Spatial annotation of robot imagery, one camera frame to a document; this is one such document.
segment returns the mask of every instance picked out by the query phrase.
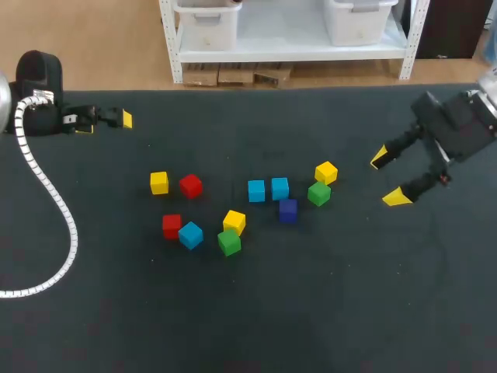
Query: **light blue cube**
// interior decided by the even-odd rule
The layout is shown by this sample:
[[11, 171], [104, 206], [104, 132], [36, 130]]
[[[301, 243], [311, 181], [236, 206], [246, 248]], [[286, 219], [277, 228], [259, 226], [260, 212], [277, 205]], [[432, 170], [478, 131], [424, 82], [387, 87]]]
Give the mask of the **light blue cube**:
[[271, 193], [273, 194], [273, 200], [286, 200], [290, 196], [288, 179], [286, 177], [271, 179]]
[[203, 232], [192, 221], [181, 228], [178, 232], [179, 241], [185, 245], [188, 250], [195, 249], [203, 241]]
[[251, 180], [248, 182], [248, 202], [264, 202], [266, 200], [266, 187], [264, 180]]

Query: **cardboard box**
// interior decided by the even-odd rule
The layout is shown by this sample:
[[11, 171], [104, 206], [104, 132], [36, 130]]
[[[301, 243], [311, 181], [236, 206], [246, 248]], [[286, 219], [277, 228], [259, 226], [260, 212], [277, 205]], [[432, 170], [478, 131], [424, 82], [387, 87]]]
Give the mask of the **cardboard box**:
[[183, 84], [215, 87], [219, 74], [219, 64], [184, 64]]
[[222, 84], [243, 84], [254, 83], [254, 71], [256, 64], [226, 63], [219, 67], [217, 81]]
[[268, 82], [277, 88], [284, 88], [290, 81], [293, 65], [290, 62], [262, 62], [255, 69], [257, 82]]

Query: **white plastic bin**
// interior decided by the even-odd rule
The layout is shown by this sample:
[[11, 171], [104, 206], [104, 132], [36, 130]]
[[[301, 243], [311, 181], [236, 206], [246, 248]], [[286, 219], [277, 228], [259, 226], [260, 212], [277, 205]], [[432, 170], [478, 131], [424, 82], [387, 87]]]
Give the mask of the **white plastic bin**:
[[183, 27], [182, 45], [191, 51], [229, 51], [236, 47], [238, 12], [229, 0], [177, 0]]
[[325, 19], [332, 44], [356, 46], [381, 40], [391, 7], [398, 0], [325, 0]]

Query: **cube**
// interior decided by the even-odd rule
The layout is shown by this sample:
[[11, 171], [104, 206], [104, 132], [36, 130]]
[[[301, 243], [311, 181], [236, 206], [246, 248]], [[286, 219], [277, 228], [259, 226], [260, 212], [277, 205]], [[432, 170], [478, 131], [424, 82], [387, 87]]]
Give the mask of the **cube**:
[[181, 229], [181, 215], [164, 215], [162, 217], [162, 231], [165, 239], [178, 239]]
[[225, 256], [242, 250], [242, 241], [234, 229], [228, 229], [217, 235], [217, 241]]
[[286, 177], [271, 179], [271, 193], [273, 200], [286, 200], [290, 196], [288, 179]]
[[311, 186], [308, 191], [308, 200], [320, 207], [329, 200], [332, 195], [332, 188], [321, 181]]
[[325, 162], [316, 167], [314, 178], [317, 181], [321, 181], [322, 183], [329, 185], [333, 183], [337, 177], [339, 177], [339, 171], [330, 162]]
[[248, 191], [248, 202], [264, 202], [266, 200], [264, 180], [249, 181]]
[[282, 223], [297, 222], [297, 200], [280, 200], [280, 221]]
[[181, 228], [178, 232], [179, 241], [186, 246], [188, 250], [195, 249], [203, 241], [203, 232], [192, 221]]
[[179, 189], [189, 199], [202, 194], [202, 182], [195, 175], [188, 175], [179, 181]]
[[167, 173], [151, 173], [150, 174], [150, 189], [152, 194], [167, 194], [169, 193], [169, 181]]
[[245, 228], [245, 214], [233, 210], [228, 211], [223, 220], [223, 230], [234, 229], [237, 235], [241, 235]]

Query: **black cabinet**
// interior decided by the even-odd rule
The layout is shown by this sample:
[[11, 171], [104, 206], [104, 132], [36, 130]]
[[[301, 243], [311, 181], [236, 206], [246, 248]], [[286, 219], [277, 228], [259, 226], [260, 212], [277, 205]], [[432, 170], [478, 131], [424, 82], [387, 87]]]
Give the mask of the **black cabinet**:
[[[491, 6], [492, 0], [431, 0], [417, 58], [472, 58]], [[404, 21], [410, 8], [408, 0]]]

